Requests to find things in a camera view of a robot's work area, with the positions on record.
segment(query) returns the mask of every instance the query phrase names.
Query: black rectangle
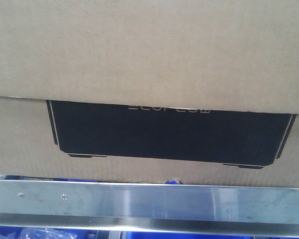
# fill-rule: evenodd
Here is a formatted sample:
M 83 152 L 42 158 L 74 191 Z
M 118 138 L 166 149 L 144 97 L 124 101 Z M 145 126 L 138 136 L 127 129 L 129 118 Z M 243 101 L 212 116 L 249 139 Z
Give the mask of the black rectangle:
M 47 101 L 60 149 L 71 156 L 266 166 L 296 115 Z

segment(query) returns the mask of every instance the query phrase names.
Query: plastic bag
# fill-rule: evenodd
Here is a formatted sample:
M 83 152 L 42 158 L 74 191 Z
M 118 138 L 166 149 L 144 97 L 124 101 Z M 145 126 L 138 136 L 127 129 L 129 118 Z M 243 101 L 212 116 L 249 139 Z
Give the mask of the plastic bag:
M 15 239 L 15 233 L 11 233 L 6 236 L 0 234 L 0 239 Z
M 19 239 L 76 239 L 77 235 L 48 228 L 24 228 Z

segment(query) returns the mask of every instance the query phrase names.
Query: metal shelf rail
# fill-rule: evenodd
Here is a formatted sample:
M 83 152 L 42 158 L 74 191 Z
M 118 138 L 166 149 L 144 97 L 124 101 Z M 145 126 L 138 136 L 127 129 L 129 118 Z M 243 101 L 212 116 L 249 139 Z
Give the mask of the metal shelf rail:
M 299 238 L 299 188 L 0 180 L 0 226 Z

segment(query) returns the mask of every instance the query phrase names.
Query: stainless steel bar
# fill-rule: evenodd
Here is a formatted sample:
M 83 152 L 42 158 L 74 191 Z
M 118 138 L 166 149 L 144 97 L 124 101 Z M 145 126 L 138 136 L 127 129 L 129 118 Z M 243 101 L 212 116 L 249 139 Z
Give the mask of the stainless steel bar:
M 299 237 L 299 189 L 0 180 L 0 225 Z

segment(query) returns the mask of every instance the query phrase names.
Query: brown cardboard surface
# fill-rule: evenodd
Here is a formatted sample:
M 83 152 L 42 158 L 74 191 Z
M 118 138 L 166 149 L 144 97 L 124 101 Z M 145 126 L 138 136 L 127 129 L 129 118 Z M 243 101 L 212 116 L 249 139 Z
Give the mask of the brown cardboard surface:
M 299 0 L 0 1 L 0 96 L 299 113 Z
M 70 157 L 54 144 L 46 102 L 0 98 L 0 173 L 101 181 L 299 187 L 299 115 L 283 153 L 263 169 L 132 157 Z

